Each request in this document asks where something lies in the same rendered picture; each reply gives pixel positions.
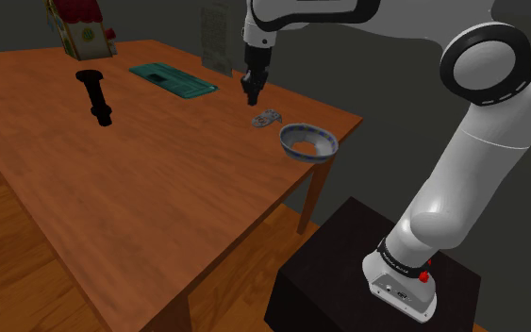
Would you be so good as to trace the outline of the white bowl with blue rim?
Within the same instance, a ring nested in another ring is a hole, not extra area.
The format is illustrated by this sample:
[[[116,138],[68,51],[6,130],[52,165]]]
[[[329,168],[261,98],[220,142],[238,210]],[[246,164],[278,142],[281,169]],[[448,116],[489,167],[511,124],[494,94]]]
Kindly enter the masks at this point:
[[[322,164],[335,156],[339,150],[339,140],[330,132],[306,123],[287,124],[279,132],[281,147],[286,155],[295,160]],[[306,153],[294,147],[297,143],[308,143],[314,153]]]

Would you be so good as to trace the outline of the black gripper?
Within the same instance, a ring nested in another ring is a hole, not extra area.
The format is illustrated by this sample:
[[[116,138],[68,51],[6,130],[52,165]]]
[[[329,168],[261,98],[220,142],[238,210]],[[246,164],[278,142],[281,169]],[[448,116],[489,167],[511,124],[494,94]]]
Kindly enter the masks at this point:
[[[258,96],[266,83],[271,63],[272,48],[260,48],[245,44],[244,61],[246,74],[241,79],[241,86],[247,95],[247,104],[255,106]]]

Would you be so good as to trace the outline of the black pepper grinder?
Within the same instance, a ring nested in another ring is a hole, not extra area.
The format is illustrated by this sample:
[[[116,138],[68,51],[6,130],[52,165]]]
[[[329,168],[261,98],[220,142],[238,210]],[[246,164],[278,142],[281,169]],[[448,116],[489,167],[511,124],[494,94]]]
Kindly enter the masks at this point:
[[[81,70],[75,73],[75,78],[82,82],[91,100],[91,114],[100,126],[112,125],[111,107],[106,103],[100,81],[104,78],[97,70]]]

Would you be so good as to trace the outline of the toy house with red roof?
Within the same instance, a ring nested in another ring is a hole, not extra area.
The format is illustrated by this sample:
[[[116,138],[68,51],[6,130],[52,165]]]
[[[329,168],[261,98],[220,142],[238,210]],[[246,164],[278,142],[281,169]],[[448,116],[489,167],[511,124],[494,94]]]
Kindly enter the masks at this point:
[[[42,0],[47,22],[55,24],[65,53],[76,60],[112,58],[116,34],[104,28],[97,0]]]

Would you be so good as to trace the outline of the black robot stand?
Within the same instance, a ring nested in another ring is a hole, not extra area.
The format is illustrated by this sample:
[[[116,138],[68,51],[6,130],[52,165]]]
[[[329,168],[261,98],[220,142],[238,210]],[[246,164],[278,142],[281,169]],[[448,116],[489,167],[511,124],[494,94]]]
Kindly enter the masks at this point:
[[[348,198],[279,269],[265,323],[273,332],[473,332],[481,278],[442,252],[432,257],[438,302],[428,322],[372,295],[362,260],[392,227]]]

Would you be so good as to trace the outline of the grey printed paper sheet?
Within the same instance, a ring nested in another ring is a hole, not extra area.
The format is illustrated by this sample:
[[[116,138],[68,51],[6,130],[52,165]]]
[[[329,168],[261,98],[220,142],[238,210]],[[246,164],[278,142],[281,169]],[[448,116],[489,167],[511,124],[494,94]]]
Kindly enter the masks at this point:
[[[229,56],[229,7],[220,0],[203,0],[200,9],[202,65],[221,75],[232,77]]]

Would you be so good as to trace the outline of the brown wooden table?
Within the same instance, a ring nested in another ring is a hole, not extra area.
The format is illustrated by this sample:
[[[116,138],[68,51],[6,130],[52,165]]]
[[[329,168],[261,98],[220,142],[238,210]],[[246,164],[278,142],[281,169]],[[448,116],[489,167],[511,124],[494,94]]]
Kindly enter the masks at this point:
[[[184,99],[129,72],[155,62],[219,89]],[[102,73],[112,125],[81,70]],[[315,171],[256,114],[236,76],[158,41],[0,52],[0,174],[111,332],[191,332],[192,290]]]

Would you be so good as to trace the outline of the small grey perforated metal piece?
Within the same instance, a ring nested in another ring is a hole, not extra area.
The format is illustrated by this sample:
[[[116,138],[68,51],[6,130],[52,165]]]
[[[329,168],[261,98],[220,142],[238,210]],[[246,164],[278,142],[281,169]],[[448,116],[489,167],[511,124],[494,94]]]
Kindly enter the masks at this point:
[[[252,119],[252,126],[265,127],[274,122],[282,123],[282,116],[274,109],[266,109]]]

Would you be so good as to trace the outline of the teal flat rectangular tray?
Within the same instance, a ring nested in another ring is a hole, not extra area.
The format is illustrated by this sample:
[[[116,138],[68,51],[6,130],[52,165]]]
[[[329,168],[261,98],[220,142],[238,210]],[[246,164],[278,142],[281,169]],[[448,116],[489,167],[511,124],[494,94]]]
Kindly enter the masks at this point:
[[[219,89],[216,85],[162,62],[134,66],[129,72],[184,99],[192,99]]]

